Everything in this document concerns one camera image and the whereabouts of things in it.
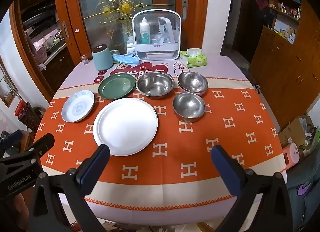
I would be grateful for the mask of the person left hand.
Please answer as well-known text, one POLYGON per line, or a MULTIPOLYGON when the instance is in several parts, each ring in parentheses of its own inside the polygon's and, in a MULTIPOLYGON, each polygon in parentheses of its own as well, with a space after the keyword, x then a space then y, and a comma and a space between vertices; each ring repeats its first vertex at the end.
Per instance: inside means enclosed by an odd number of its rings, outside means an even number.
POLYGON ((29 220, 29 209, 25 205, 22 194, 18 194, 13 198, 13 224, 21 231, 27 231, 29 220))

